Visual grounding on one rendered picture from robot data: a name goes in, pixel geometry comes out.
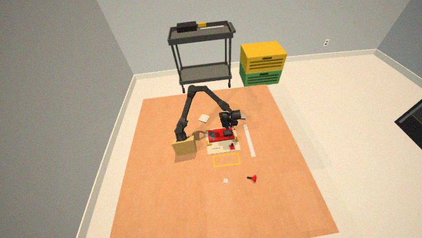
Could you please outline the white flat bar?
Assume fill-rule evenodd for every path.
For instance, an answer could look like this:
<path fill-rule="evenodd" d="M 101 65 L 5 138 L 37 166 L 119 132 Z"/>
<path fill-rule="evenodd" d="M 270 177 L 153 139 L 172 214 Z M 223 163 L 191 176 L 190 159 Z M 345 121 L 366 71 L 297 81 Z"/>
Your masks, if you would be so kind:
<path fill-rule="evenodd" d="M 250 147 L 251 157 L 254 157 L 255 153 L 254 153 L 254 148 L 253 148 L 253 144 L 252 144 L 252 141 L 251 141 L 251 137 L 250 137 L 250 134 L 249 134 L 249 131 L 248 131 L 248 127 L 247 127 L 247 125 L 243 125 L 243 126 L 244 126 L 245 134 L 246 134 L 246 137 L 247 137 L 248 145 Z"/>

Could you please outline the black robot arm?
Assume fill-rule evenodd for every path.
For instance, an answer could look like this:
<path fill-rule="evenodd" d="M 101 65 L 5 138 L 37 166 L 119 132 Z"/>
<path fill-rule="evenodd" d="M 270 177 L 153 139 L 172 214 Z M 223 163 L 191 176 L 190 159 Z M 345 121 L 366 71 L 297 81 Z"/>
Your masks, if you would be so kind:
<path fill-rule="evenodd" d="M 187 126 L 188 120 L 186 120 L 191 102 L 194 98 L 194 95 L 196 92 L 206 92 L 219 106 L 223 111 L 228 112 L 220 112 L 219 117 L 222 118 L 223 122 L 228 122 L 230 120 L 230 127 L 237 126 L 238 121 L 241 119 L 240 110 L 232 110 L 229 108 L 229 104 L 227 102 L 224 102 L 222 99 L 220 99 L 215 93 L 213 93 L 206 85 L 204 86 L 195 86 L 195 85 L 189 85 L 188 91 L 187 91 L 187 99 L 185 102 L 185 106 L 183 108 L 182 116 L 180 117 L 176 129 L 174 130 L 175 136 L 177 141 L 184 141 L 186 140 L 186 133 L 184 131 L 184 128 Z M 231 116 L 231 118 L 230 118 Z"/>

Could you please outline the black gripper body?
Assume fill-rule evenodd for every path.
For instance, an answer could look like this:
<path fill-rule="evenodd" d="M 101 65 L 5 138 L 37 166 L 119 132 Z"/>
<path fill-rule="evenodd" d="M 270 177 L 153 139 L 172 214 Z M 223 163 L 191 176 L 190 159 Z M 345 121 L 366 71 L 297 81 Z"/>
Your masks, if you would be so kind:
<path fill-rule="evenodd" d="M 220 121 L 222 121 L 222 118 L 220 117 Z M 224 137 L 232 136 L 232 131 L 229 129 L 230 126 L 230 120 L 228 122 L 221 122 L 222 127 L 226 128 L 226 130 L 223 131 Z"/>

